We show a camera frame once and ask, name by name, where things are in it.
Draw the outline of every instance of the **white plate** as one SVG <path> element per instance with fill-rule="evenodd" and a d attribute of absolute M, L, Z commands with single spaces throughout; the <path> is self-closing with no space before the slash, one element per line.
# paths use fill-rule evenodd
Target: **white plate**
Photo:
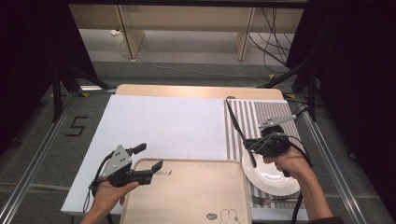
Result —
<path fill-rule="evenodd" d="M 265 164 L 262 156 L 253 153 L 257 167 L 253 168 L 246 150 L 242 154 L 242 167 L 250 182 L 258 189 L 277 196 L 286 196 L 297 192 L 300 185 L 293 177 L 285 177 L 273 163 Z"/>

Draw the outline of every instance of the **white table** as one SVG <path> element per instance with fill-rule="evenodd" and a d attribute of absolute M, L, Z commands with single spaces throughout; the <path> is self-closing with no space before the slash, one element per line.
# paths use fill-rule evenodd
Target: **white table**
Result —
<path fill-rule="evenodd" d="M 62 211 L 82 214 L 88 186 L 100 162 L 117 145 L 134 147 L 147 143 L 148 148 L 133 155 L 133 161 L 141 158 L 227 160 L 222 122 L 223 100 L 229 95 L 238 99 L 283 100 L 278 90 L 121 85 L 106 107 Z M 251 217 L 287 221 L 292 210 L 252 207 Z M 116 206 L 112 213 L 121 211 Z M 307 220 L 304 209 L 298 219 Z"/>

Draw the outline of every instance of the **striped placemat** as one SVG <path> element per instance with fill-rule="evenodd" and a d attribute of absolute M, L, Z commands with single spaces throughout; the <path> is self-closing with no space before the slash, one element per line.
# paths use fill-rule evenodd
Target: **striped placemat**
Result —
<path fill-rule="evenodd" d="M 237 100 L 229 99 L 233 113 L 241 127 L 242 132 L 246 138 L 259 138 L 260 130 L 259 124 L 263 123 L 266 119 L 276 118 L 276 117 L 286 117 L 291 116 L 289 105 L 286 101 L 257 101 L 257 100 Z M 231 120 L 226 101 L 224 100 L 224 124 L 225 124 L 225 139 L 227 148 L 227 160 L 241 161 L 242 152 L 245 150 L 242 139 L 240 138 L 238 132 L 233 127 L 233 122 Z M 287 135 L 294 136 L 300 139 L 297 132 L 297 128 L 293 120 L 284 122 L 280 124 L 284 132 Z M 290 139 L 290 141 L 296 146 L 303 148 L 303 146 L 296 139 Z M 256 188 L 247 179 L 247 188 L 249 189 L 249 194 L 253 196 L 265 197 L 268 199 L 282 198 L 281 196 L 275 196 L 268 194 L 258 188 Z M 283 198 L 297 198 L 300 191 L 294 194 L 284 196 Z M 268 205 L 257 205 L 250 202 L 250 206 L 253 208 L 265 207 L 265 208 L 289 208 L 293 209 L 295 203 L 269 203 Z"/>

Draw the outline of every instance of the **human hand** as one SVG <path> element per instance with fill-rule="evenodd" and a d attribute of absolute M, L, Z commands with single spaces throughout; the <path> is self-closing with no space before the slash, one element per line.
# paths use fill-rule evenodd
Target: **human hand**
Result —
<path fill-rule="evenodd" d="M 306 172 L 310 172 L 311 168 L 305 160 L 303 154 L 294 147 L 289 147 L 286 154 L 277 157 L 265 157 L 264 163 L 274 163 L 276 169 L 280 172 L 288 171 L 290 175 L 296 179 Z"/>
<path fill-rule="evenodd" d="M 111 209 L 120 202 L 123 205 L 125 195 L 139 186 L 138 182 L 129 183 L 121 188 L 113 187 L 108 181 L 99 184 L 93 199 L 92 207 L 81 223 L 99 223 Z"/>

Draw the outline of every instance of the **white sheet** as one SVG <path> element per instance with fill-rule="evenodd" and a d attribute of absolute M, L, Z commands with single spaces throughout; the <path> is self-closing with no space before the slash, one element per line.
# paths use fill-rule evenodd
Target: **white sheet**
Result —
<path fill-rule="evenodd" d="M 223 99 L 113 95 L 64 202 L 82 212 L 88 186 L 103 158 L 121 144 L 147 143 L 141 158 L 224 160 Z M 117 205 L 112 213 L 120 214 Z"/>

